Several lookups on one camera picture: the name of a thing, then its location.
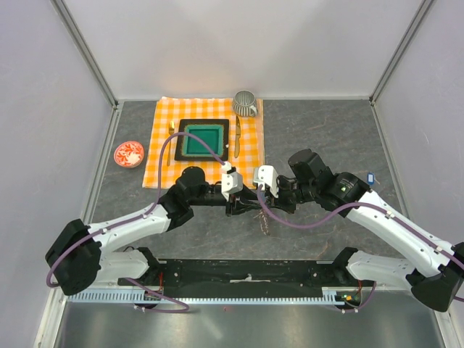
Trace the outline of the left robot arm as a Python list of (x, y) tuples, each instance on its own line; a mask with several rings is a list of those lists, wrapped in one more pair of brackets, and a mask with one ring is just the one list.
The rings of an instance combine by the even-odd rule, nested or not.
[(224, 207), (227, 215), (240, 215), (257, 206), (257, 195), (234, 168), (226, 170), (219, 183), (209, 184), (203, 169), (188, 167), (141, 210), (103, 223), (70, 221), (45, 255), (50, 267), (46, 284), (67, 296), (121, 278), (153, 284), (160, 274), (154, 256), (143, 248), (123, 252), (121, 247), (182, 226), (194, 216), (194, 206)]

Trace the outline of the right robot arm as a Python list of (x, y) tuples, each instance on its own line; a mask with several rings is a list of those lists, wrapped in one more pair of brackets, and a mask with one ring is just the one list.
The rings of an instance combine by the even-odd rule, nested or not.
[(320, 156), (305, 149), (288, 161), (293, 177), (263, 165), (254, 172), (262, 208), (293, 213), (298, 204), (315, 202), (328, 211), (318, 227), (335, 215), (361, 225), (397, 250), (399, 259), (379, 257), (345, 248), (332, 267), (335, 282), (346, 286), (355, 279), (385, 283), (408, 290), (428, 308), (446, 312), (463, 285), (463, 244), (451, 244), (422, 229), (387, 204), (356, 175), (333, 173)]

